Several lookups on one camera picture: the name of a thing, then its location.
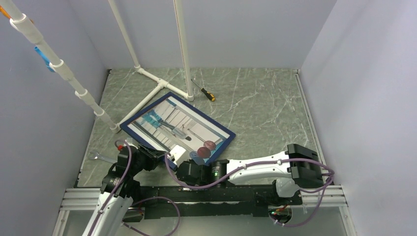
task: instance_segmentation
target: framed picture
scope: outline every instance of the framed picture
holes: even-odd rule
[[[236,136],[172,92],[140,110],[120,127],[153,149],[170,152],[176,145],[183,147],[186,152],[181,160],[171,160],[172,169],[188,159],[208,165]]]

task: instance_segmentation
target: floor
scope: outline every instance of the floor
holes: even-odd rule
[[[178,68],[150,68],[148,72],[185,90],[184,71]],[[268,156],[296,143],[317,150],[304,111],[298,84],[291,69],[278,68],[192,68],[192,77],[216,96],[209,101],[195,88],[197,109],[236,133],[236,138],[219,159],[251,159]],[[152,89],[156,82],[133,69],[113,69],[103,91],[100,106],[120,121]],[[151,102],[168,92],[160,91]],[[95,121],[86,155],[97,150],[117,158],[114,141],[128,137],[123,131],[113,134],[101,120]],[[98,187],[110,163],[85,158],[79,187]],[[161,165],[152,172],[135,176],[143,186],[177,185]],[[272,179],[252,180],[246,184],[270,184]]]

